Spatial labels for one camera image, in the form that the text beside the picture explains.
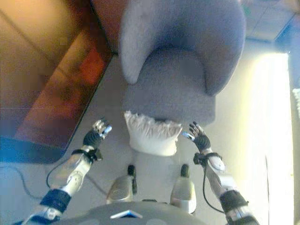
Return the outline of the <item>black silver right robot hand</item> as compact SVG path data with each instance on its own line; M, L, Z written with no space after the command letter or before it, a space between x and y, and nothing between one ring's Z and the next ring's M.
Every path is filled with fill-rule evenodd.
M193 142L202 154L211 147L210 140L204 129L195 121L189 124L189 131L184 131L182 135Z

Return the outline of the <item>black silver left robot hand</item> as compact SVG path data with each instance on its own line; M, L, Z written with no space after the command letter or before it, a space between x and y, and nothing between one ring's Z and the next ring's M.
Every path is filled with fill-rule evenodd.
M85 135L83 145L91 146L94 149L98 148L111 130L112 126L108 120L102 117L92 125L92 129Z

